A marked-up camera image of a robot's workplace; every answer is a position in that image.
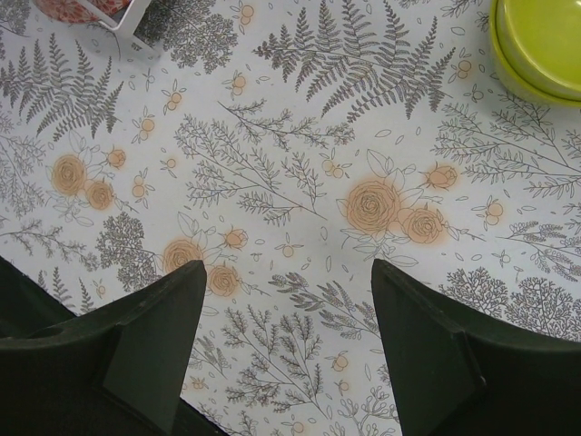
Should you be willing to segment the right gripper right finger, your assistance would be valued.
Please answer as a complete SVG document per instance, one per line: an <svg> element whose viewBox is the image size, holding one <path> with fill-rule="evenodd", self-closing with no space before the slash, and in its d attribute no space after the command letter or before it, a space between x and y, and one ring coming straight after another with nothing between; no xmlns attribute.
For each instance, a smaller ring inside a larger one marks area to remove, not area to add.
<svg viewBox="0 0 581 436"><path fill-rule="evenodd" d="M478 312L386 261L371 290L403 434L579 434L579 343Z"/></svg>

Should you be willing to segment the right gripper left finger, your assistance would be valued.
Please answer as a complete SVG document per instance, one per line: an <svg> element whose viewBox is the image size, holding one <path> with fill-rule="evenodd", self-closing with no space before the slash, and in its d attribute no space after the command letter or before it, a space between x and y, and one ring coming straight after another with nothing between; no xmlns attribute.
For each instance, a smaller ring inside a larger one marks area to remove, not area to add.
<svg viewBox="0 0 581 436"><path fill-rule="evenodd" d="M181 397L207 274L190 261L77 315L1 263L4 435L203 435Z"/></svg>

